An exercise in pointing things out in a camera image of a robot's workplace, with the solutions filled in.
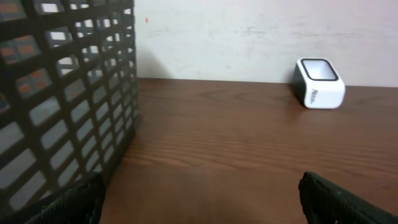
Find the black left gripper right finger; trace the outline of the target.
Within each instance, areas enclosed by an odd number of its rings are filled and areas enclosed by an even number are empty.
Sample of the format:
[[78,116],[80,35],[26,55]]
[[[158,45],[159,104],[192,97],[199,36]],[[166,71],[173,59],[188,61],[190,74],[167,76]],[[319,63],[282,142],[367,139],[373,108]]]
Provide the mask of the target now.
[[310,224],[397,224],[397,216],[307,171],[300,179],[300,203]]

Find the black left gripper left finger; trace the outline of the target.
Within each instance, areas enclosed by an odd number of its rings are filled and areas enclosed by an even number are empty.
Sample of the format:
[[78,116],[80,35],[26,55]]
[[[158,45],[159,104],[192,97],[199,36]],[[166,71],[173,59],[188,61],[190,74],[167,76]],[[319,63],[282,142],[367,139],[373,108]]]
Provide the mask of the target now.
[[98,224],[105,192],[102,174],[93,172],[30,207],[25,223]]

